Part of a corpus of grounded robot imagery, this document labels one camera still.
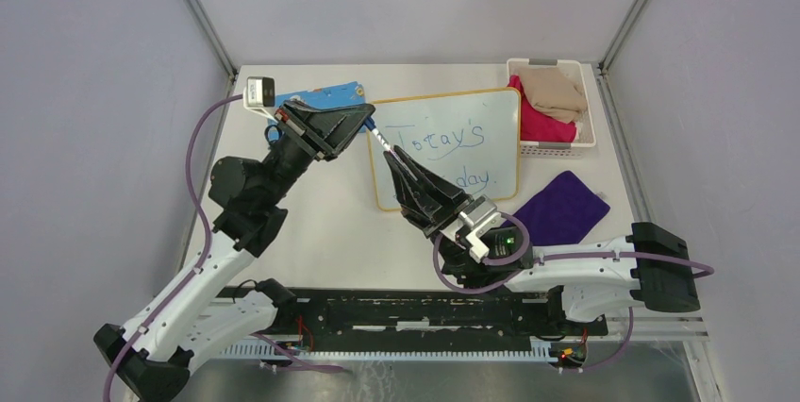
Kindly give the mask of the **red cloth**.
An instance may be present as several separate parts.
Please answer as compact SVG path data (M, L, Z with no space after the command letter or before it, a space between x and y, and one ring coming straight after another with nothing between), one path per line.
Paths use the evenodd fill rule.
M577 136L574 123L565 124L533 109L517 75L509 77L508 86L521 95L520 139L523 142L573 142Z

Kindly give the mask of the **white plastic basket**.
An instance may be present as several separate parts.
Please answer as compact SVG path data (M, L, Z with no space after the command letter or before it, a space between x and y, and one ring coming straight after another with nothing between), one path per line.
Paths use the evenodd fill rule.
M508 84L522 96L524 157L578 159L595 147L586 77L568 59L508 59Z

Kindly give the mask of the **white whiteboard marker pen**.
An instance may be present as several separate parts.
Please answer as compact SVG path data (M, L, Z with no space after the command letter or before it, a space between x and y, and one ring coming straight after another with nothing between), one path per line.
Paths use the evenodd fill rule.
M389 152L390 154L394 153L392 145L387 141L384 135L379 131L378 128L374 127L371 129L372 134L375 136L377 141L379 142L380 146L383 148L385 152Z

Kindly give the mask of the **purple cloth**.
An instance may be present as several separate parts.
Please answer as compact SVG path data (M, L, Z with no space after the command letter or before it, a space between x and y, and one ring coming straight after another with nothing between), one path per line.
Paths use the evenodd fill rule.
M532 196L513 216L534 246L580 243L610 212L610 205L575 173L564 171Z

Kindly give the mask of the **blue cartoon cloth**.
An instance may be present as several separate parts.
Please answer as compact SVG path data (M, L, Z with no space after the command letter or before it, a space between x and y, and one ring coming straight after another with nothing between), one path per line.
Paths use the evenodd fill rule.
M275 104L269 107L269 111L274 112L289 100L299 100L316 109L349 107L366 102L363 86L357 81L352 81L307 91L280 94L275 98Z

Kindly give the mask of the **beige cloth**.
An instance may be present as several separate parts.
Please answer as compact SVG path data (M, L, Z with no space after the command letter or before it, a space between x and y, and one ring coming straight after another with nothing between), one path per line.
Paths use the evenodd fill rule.
M562 123L575 122L588 110L588 101L558 68L522 68L517 76L534 110Z

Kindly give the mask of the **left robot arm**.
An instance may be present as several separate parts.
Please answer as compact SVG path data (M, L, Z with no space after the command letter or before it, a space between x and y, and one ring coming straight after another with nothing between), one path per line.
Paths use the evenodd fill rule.
M292 294L273 279L221 314L205 317L204 310L275 240L288 214L279 202L299 177L311 163L337 158L371 123L375 107L316 109L297 100L251 99L243 106L272 120L279 138L264 159L225 157L213 165L209 196L222 211L215 220L198 211L201 250L134 317L97 330L93 340L109 367L104 400L121 381L141 401L171 401L232 344L266 327L280 334L295 324Z

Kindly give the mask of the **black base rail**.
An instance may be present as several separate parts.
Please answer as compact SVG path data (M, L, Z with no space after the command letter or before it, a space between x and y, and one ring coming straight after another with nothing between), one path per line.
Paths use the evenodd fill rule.
M315 352L515 352L533 339L605 336L599 315L569 321L561 293L467 295L443 291L295 288L295 301L274 322L271 336L310 334Z

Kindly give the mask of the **yellow framed whiteboard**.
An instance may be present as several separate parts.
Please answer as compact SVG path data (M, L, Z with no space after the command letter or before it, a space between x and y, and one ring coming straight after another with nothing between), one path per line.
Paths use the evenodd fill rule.
M521 95L513 88L383 100L373 120L385 141L472 196L519 191Z

